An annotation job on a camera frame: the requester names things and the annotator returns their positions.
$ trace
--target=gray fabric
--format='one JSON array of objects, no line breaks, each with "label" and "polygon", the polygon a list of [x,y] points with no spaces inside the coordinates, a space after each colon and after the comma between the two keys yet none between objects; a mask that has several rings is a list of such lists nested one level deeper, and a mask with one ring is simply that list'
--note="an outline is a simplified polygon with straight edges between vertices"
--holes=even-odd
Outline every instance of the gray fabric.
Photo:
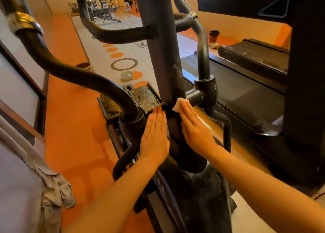
[{"label": "gray fabric", "polygon": [[75,206],[72,187],[60,173],[53,172],[34,147],[0,116],[0,139],[43,181],[39,231],[60,232],[61,206]]}]

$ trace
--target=hand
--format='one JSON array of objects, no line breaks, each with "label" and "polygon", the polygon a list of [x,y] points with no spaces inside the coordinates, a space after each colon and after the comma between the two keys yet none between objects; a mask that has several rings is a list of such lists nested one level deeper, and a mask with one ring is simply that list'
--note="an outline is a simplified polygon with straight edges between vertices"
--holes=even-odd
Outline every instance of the hand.
[{"label": "hand", "polygon": [[186,143],[198,154],[207,158],[211,151],[215,152],[216,142],[210,130],[203,124],[188,100],[182,100],[179,113],[182,118],[182,131]]},{"label": "hand", "polygon": [[154,165],[161,165],[169,154],[167,139],[167,118],[161,106],[149,115],[140,144],[140,158],[146,158]]}]

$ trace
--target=cleaning wipe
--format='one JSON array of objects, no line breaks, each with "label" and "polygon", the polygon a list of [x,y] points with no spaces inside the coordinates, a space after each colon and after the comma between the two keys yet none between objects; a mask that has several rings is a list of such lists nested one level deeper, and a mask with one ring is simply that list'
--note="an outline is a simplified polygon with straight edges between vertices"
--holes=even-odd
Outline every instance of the cleaning wipe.
[{"label": "cleaning wipe", "polygon": [[172,111],[175,111],[175,112],[178,112],[179,113],[179,107],[181,105],[181,101],[183,101],[183,100],[188,101],[188,99],[178,98],[177,101],[176,101],[176,104],[172,108]]}]

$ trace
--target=plastic container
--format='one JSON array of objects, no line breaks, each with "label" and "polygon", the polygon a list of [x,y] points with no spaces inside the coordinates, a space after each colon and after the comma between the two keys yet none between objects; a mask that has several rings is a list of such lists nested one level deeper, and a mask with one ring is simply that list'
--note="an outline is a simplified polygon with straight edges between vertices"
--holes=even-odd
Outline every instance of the plastic container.
[{"label": "plastic container", "polygon": [[81,62],[76,65],[76,67],[81,68],[83,70],[87,70],[89,72],[95,72],[93,69],[93,66],[91,65],[90,62]]},{"label": "plastic container", "polygon": [[122,80],[129,81],[132,80],[133,73],[131,71],[125,71],[121,73]]},{"label": "plastic container", "polygon": [[211,30],[209,32],[209,43],[215,43],[217,42],[217,38],[220,34],[220,31],[218,30]]}]

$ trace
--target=gray ring on floor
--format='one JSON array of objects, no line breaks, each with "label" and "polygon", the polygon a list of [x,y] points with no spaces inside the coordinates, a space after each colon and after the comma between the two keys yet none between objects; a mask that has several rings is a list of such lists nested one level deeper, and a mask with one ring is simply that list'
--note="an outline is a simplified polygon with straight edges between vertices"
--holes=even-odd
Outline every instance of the gray ring on floor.
[{"label": "gray ring on floor", "polygon": [[[116,67],[114,66],[115,63],[117,63],[117,62],[119,62],[119,61],[122,61],[122,60],[131,60],[131,61],[134,62],[134,65],[131,66],[131,67],[129,67],[129,68],[127,68],[127,69],[118,69],[118,68],[116,68]],[[125,71],[125,70],[129,70],[129,69],[133,69],[133,68],[135,68],[137,65],[138,65],[138,61],[135,60],[135,59],[133,59],[133,58],[121,58],[121,59],[118,59],[118,60],[112,62],[112,64],[111,64],[111,69],[113,69],[113,70],[117,70],[117,71]]]}]

